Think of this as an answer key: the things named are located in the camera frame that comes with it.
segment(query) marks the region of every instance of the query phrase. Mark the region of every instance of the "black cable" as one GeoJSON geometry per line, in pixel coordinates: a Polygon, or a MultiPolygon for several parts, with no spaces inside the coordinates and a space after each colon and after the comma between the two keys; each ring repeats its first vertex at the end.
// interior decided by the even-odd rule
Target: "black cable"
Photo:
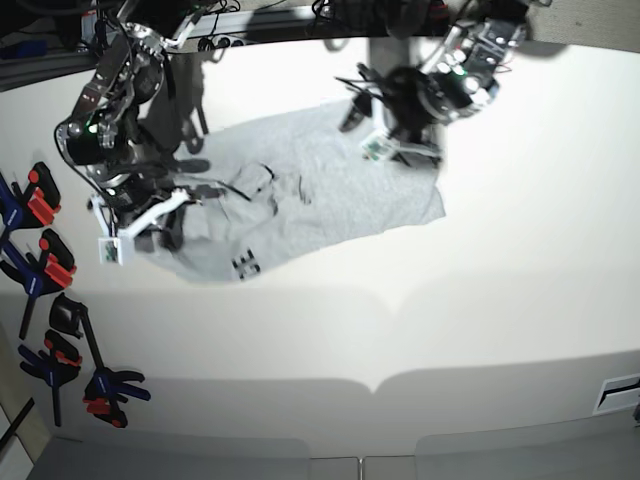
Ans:
{"type": "Polygon", "coordinates": [[[456,18],[454,18],[453,22],[451,22],[452,25],[455,25],[458,22],[458,20],[462,18],[462,16],[467,12],[469,5],[471,5],[473,1],[474,0],[467,0],[466,2],[464,2],[460,10],[458,10],[458,14],[456,15],[456,18]]]}
{"type": "Polygon", "coordinates": [[[251,203],[251,197],[249,197],[249,195],[247,195],[244,192],[241,192],[240,190],[238,190],[236,187],[232,187],[231,185],[221,181],[221,180],[214,180],[214,182],[222,185],[224,188],[226,188],[227,190],[235,193],[236,195],[241,196],[242,198],[244,198],[247,202],[251,203]]]}
{"type": "Polygon", "coordinates": [[[369,95],[370,97],[375,98],[376,100],[380,100],[382,103],[385,103],[384,96],[376,95],[371,90],[367,90],[365,88],[357,86],[356,83],[361,82],[360,80],[348,80],[346,78],[338,78],[338,77],[336,77],[336,80],[350,87],[352,91],[355,91],[358,93],[364,93],[365,95],[369,95]]]}
{"type": "Polygon", "coordinates": [[[220,8],[215,11],[211,11],[207,13],[207,16],[215,15],[216,21],[213,24],[213,29],[211,30],[211,33],[206,37],[202,37],[200,40],[198,40],[199,52],[209,52],[216,49],[216,46],[213,44],[213,36],[216,32],[216,28],[218,28],[218,20],[220,19],[220,14],[233,13],[233,12],[240,11],[241,9],[240,2],[238,0],[231,0],[231,1],[235,2],[235,4],[229,5],[229,2],[227,0],[220,0],[220,3],[218,4],[220,8]]]}
{"type": "Polygon", "coordinates": [[[56,32],[55,30],[48,32],[25,32],[24,30],[16,30],[13,33],[21,33],[23,35],[58,35],[58,32],[56,32]]]}
{"type": "Polygon", "coordinates": [[[342,0],[342,11],[346,21],[338,18],[338,9],[335,0],[315,0],[311,4],[311,11],[313,12],[315,18],[313,22],[307,27],[307,36],[309,37],[315,36],[315,31],[318,25],[329,25],[332,27],[337,27],[346,33],[354,33],[355,31],[353,25],[351,24],[349,5],[346,0],[342,0]],[[331,16],[326,16],[322,13],[325,8],[330,9],[331,16]]]}
{"type": "Polygon", "coordinates": [[[256,8],[255,11],[257,12],[258,10],[267,10],[269,8],[277,7],[278,5],[280,5],[281,3],[284,3],[286,1],[287,0],[280,0],[279,2],[272,3],[271,5],[265,5],[264,7],[256,8]]]}
{"type": "Polygon", "coordinates": [[[98,5],[86,5],[84,7],[77,8],[46,8],[34,5],[30,0],[15,0],[15,2],[25,10],[35,13],[36,15],[42,15],[45,17],[67,17],[69,15],[82,15],[83,13],[87,13],[98,8],[117,7],[122,3],[122,0],[99,2],[98,5]]]}

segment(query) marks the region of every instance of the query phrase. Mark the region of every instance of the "clamp handle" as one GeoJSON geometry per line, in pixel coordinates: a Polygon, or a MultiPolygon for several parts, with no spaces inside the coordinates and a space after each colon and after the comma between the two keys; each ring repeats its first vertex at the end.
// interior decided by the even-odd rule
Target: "clamp handle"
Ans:
{"type": "Polygon", "coordinates": [[[60,190],[51,176],[51,170],[43,162],[36,163],[29,172],[29,186],[24,193],[24,200],[28,202],[38,188],[47,204],[56,210],[60,206],[60,190]]]}
{"type": "Polygon", "coordinates": [[[42,367],[44,365],[44,360],[40,358],[38,355],[33,353],[24,345],[20,345],[18,347],[18,353],[22,358],[24,358],[27,362],[31,364],[33,367],[42,367]]]}
{"type": "Polygon", "coordinates": [[[144,400],[148,402],[151,400],[151,394],[148,390],[144,388],[136,387],[134,385],[129,385],[126,383],[122,383],[120,385],[116,385],[114,390],[121,395],[129,395],[130,397],[137,398],[139,400],[144,400]]]}
{"type": "Polygon", "coordinates": [[[61,293],[53,301],[49,312],[49,326],[54,330],[82,338],[80,332],[80,320],[83,315],[88,315],[87,307],[82,303],[74,302],[61,293]]]}
{"type": "Polygon", "coordinates": [[[126,414],[119,408],[114,408],[113,406],[111,407],[109,414],[94,414],[93,416],[103,422],[110,423],[116,428],[126,428],[127,425],[129,425],[126,414]]]}
{"type": "Polygon", "coordinates": [[[47,330],[44,334],[44,345],[51,351],[51,355],[62,363],[78,367],[82,363],[82,357],[78,349],[62,338],[58,332],[47,330]]]}
{"type": "Polygon", "coordinates": [[[38,245],[43,252],[53,255],[57,259],[57,263],[65,270],[71,272],[75,267],[76,260],[73,254],[58,234],[50,228],[42,232],[38,245]]]}
{"type": "Polygon", "coordinates": [[[11,272],[8,265],[3,265],[2,270],[12,280],[18,281],[19,278],[22,278],[22,282],[19,283],[22,283],[24,291],[29,295],[29,297],[39,297],[44,287],[43,278],[33,271],[31,264],[29,264],[29,262],[11,242],[7,242],[4,246],[4,253],[9,257],[9,260],[11,260],[11,263],[13,263],[15,268],[13,269],[13,272],[11,272]]]}
{"type": "Polygon", "coordinates": [[[20,228],[24,220],[24,211],[20,202],[13,195],[13,192],[7,185],[2,173],[0,173],[0,204],[2,208],[2,221],[5,225],[3,237],[8,238],[8,234],[20,228]]]}

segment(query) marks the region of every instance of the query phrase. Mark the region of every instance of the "blue clamp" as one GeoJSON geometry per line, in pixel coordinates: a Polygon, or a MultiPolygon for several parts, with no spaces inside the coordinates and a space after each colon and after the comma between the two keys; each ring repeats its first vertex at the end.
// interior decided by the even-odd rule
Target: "blue clamp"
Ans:
{"type": "Polygon", "coordinates": [[[125,395],[147,402],[151,400],[148,390],[125,382],[144,380],[144,375],[138,372],[114,372],[106,367],[97,368],[84,390],[82,401],[88,404],[88,413],[116,428],[125,428],[128,425],[127,416],[120,409],[118,402],[127,403],[129,399],[125,395]]]}
{"type": "Polygon", "coordinates": [[[53,420],[57,427],[62,424],[60,415],[60,387],[78,377],[79,366],[59,363],[55,354],[46,354],[42,350],[38,355],[24,345],[18,347],[18,353],[26,361],[20,363],[20,368],[32,377],[44,380],[51,388],[53,399],[53,420]]]}
{"type": "Polygon", "coordinates": [[[73,255],[53,230],[47,229],[42,233],[39,245],[39,259],[30,253],[25,258],[8,241],[4,246],[4,253],[12,265],[5,261],[0,262],[0,270],[22,285],[29,297],[20,325],[21,340],[27,336],[36,300],[43,295],[61,292],[67,288],[71,285],[72,276],[76,271],[73,255]]]}
{"type": "Polygon", "coordinates": [[[11,233],[50,225],[60,210],[60,191],[42,162],[36,163],[29,172],[29,185],[24,193],[16,182],[11,187],[0,173],[0,213],[5,226],[0,235],[0,251],[11,233]]]}

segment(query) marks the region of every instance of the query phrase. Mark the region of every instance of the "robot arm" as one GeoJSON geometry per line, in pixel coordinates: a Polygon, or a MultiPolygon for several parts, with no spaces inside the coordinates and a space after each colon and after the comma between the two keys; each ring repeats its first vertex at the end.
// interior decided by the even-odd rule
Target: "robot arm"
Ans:
{"type": "MultiPolygon", "coordinates": [[[[177,168],[173,152],[138,123],[138,115],[162,86],[167,48],[181,47],[205,12],[190,0],[127,0],[113,19],[119,34],[55,130],[65,162],[96,191],[91,203],[112,243],[131,242],[131,232],[147,228],[162,232],[175,223],[172,213],[190,201],[171,181],[177,168]]],[[[168,243],[179,247],[180,239],[168,243]]]]}
{"type": "Polygon", "coordinates": [[[436,127],[470,117],[493,101],[499,90],[496,69],[524,40],[531,2],[486,2],[479,18],[456,21],[433,54],[415,67],[399,67],[382,77],[359,65],[364,84],[373,87],[339,79],[359,92],[341,130],[373,117],[379,131],[363,145],[367,157],[412,153],[437,163],[436,127]]]}

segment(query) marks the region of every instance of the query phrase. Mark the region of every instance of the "wire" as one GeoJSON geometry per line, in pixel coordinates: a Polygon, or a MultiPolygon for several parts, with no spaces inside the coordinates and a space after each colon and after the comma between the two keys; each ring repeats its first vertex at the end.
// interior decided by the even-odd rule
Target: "wire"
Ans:
{"type": "Polygon", "coordinates": [[[469,5],[471,5],[471,3],[474,0],[467,0],[466,2],[464,2],[464,4],[462,5],[462,8],[460,8],[460,10],[458,10],[458,14],[456,15],[456,18],[454,18],[453,22],[451,22],[452,25],[455,25],[458,20],[460,20],[462,18],[462,16],[467,13],[467,9],[469,8],[469,5]]]}
{"type": "Polygon", "coordinates": [[[337,5],[337,0],[315,0],[311,5],[311,11],[315,18],[313,22],[307,26],[307,36],[314,37],[316,28],[319,25],[337,27],[342,32],[349,34],[357,33],[359,30],[364,31],[369,23],[371,14],[381,2],[382,0],[361,0],[360,25],[357,25],[358,28],[355,28],[351,21],[353,11],[351,10],[352,7],[349,6],[348,0],[341,0],[340,6],[337,5]]]}
{"type": "Polygon", "coordinates": [[[240,9],[242,8],[238,0],[231,0],[231,1],[235,3],[233,5],[229,5],[229,2],[227,0],[220,0],[220,3],[218,5],[220,5],[221,8],[207,13],[207,16],[215,15],[216,21],[213,24],[213,29],[211,30],[211,33],[206,37],[202,37],[200,40],[198,40],[199,52],[209,52],[216,49],[216,46],[213,44],[213,36],[216,33],[216,29],[218,28],[218,20],[220,19],[220,14],[239,12],[240,9]]]}
{"type": "Polygon", "coordinates": [[[268,10],[269,8],[273,8],[273,7],[277,7],[278,5],[280,5],[281,3],[286,2],[287,0],[280,0],[279,2],[276,3],[272,3],[271,5],[265,5],[264,7],[260,7],[260,8],[256,8],[256,12],[258,10],[268,10]]]}
{"type": "Polygon", "coordinates": [[[15,0],[16,3],[28,10],[31,13],[35,13],[36,15],[42,15],[45,17],[67,17],[69,15],[82,15],[83,13],[90,12],[92,10],[97,10],[99,8],[112,8],[119,6],[122,1],[114,0],[110,2],[98,2],[98,5],[87,5],[84,7],[77,8],[46,8],[41,7],[39,5],[34,5],[30,2],[30,0],[15,0]]]}
{"type": "Polygon", "coordinates": [[[16,30],[13,33],[21,33],[23,35],[58,35],[56,31],[48,31],[48,32],[25,32],[24,30],[16,30]]]}
{"type": "Polygon", "coordinates": [[[346,79],[346,78],[339,78],[339,77],[336,77],[336,80],[338,80],[339,82],[342,82],[342,83],[346,84],[346,85],[349,87],[349,89],[350,89],[350,90],[352,90],[352,91],[354,91],[354,92],[357,92],[357,93],[364,93],[365,95],[368,95],[368,96],[370,96],[370,97],[372,97],[372,98],[375,98],[376,100],[380,100],[382,103],[385,103],[385,101],[384,101],[385,99],[384,99],[384,97],[383,97],[383,96],[380,96],[380,95],[378,95],[378,94],[376,94],[376,93],[373,93],[371,90],[367,90],[366,88],[362,88],[362,87],[359,87],[358,85],[356,85],[356,83],[364,83],[364,82],[367,82],[367,83],[373,83],[374,85],[376,85],[376,86],[377,86],[378,84],[377,84],[376,82],[374,82],[374,81],[366,81],[366,80],[348,80],[348,79],[346,79]]]}

